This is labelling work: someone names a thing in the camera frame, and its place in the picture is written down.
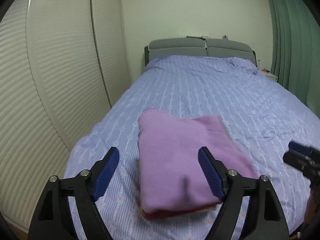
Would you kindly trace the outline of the purple sweater with green print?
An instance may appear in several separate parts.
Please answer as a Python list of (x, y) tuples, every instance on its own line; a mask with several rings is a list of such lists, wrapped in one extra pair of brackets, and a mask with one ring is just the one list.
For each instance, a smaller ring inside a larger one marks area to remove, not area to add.
[(217, 115), (179, 119), (147, 109), (138, 119), (140, 207), (181, 211), (219, 202), (198, 161), (206, 146), (229, 170), (257, 178), (251, 159), (240, 151)]

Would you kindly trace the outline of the blue floral striped bedspread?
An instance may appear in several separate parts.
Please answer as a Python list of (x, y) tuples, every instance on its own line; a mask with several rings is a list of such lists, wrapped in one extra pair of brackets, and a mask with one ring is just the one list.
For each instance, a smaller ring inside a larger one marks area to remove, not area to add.
[(290, 232), (303, 222), (310, 182), (283, 155), (292, 140), (319, 148), (319, 117), (240, 58), (167, 56), (149, 62), (104, 119), (74, 146), (65, 177), (91, 168), (112, 146), (117, 170), (98, 210), (114, 239), (204, 239), (217, 211), (146, 220), (138, 208), (138, 118), (148, 108), (176, 118), (218, 115), (237, 146), (267, 175)]

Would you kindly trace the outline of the white nightstand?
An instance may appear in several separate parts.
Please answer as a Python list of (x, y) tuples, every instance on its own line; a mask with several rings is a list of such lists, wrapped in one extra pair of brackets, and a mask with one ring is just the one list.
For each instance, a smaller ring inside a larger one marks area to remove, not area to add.
[(259, 70), (259, 72), (261, 74), (263, 74), (263, 76), (267, 77), (268, 79), (274, 81), (274, 82), (277, 82), (278, 81), (278, 77), (274, 74), (272, 74), (271, 72), (267, 72), (267, 71), (264, 71), (264, 70)]

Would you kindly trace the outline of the green curtain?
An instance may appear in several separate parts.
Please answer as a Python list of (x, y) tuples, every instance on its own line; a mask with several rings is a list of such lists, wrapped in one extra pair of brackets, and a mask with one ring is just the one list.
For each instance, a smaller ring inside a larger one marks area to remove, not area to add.
[(273, 29), (272, 74), (319, 115), (319, 25), (303, 0), (268, 0)]

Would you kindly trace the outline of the folded clothes stack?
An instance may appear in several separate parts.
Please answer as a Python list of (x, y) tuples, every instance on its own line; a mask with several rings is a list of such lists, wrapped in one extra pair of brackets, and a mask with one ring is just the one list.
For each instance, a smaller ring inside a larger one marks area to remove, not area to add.
[(139, 211), (141, 215), (147, 219), (147, 220), (155, 220), (155, 219), (166, 219), (166, 218), (172, 218), (176, 216), (182, 216), (190, 213), (195, 212), (204, 212), (204, 211), (211, 211), (216, 210), (216, 207), (220, 205), (221, 202), (217, 202), (210, 205), (204, 205), (195, 209), (187, 209), (187, 210), (181, 210), (181, 211), (172, 211), (172, 210), (156, 210), (151, 213), (147, 213), (142, 207), (139, 208)]

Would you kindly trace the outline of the grey upholstered headboard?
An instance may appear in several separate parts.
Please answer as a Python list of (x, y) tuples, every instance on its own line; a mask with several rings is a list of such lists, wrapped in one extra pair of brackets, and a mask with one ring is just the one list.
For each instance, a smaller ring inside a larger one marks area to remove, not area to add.
[(257, 65), (255, 51), (241, 42), (199, 37), (166, 38), (154, 40), (144, 47), (144, 64), (170, 55), (210, 56), (218, 58), (239, 57)]

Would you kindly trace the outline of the white louvered wardrobe doors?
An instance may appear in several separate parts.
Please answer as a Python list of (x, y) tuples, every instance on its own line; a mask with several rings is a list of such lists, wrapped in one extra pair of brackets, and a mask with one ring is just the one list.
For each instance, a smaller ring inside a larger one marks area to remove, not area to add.
[(27, 232), (51, 175), (131, 84), (120, 0), (14, 0), (1, 20), (1, 214)]

